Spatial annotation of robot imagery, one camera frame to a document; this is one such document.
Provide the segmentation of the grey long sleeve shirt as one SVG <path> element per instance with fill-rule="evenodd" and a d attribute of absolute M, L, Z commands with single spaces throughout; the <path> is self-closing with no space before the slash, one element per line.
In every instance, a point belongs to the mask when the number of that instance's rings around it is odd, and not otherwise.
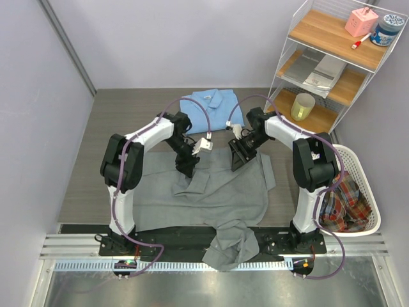
<path fill-rule="evenodd" d="M 228 148 L 204 153 L 192 178 L 175 168 L 175 154 L 148 152 L 143 177 L 135 189 L 133 217 L 138 231 L 172 226 L 211 226 L 216 235 L 203 262 L 230 270 L 259 253 L 251 227 L 268 208 L 275 187 L 270 157 L 259 153 L 231 171 Z"/>

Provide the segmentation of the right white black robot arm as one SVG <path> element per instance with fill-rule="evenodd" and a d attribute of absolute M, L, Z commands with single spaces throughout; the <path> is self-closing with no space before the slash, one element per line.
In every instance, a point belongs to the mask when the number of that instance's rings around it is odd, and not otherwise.
<path fill-rule="evenodd" d="M 236 171 L 253 160 L 258 148 L 268 140 L 280 141 L 291 150 L 293 177 L 299 194 L 297 210 L 289 224 L 287 245 L 297 253 L 304 252 L 320 235 L 318 210 L 323 195 L 339 174 L 337 151 L 326 132 L 315 134 L 304 130 L 279 113 L 265 113 L 257 107 L 247 113 L 247 119 L 251 130 L 246 135 L 239 124 L 226 122 L 226 128 L 235 135 L 229 141 L 231 170 Z"/>

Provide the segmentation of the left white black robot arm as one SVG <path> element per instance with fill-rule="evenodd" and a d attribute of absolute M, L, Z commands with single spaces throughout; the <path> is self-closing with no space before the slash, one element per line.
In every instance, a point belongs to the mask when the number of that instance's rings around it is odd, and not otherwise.
<path fill-rule="evenodd" d="M 193 153 L 194 143 L 185 140 L 185 134 L 191 127 L 185 113 L 163 113 L 135 132 L 110 137 L 100 174 L 108 187 L 111 203 L 107 237 L 122 255 L 131 254 L 136 247 L 134 191 L 143 176 L 145 154 L 157 144 L 166 142 L 176 153 L 176 170 L 191 178 L 199 162 L 199 157 Z"/>

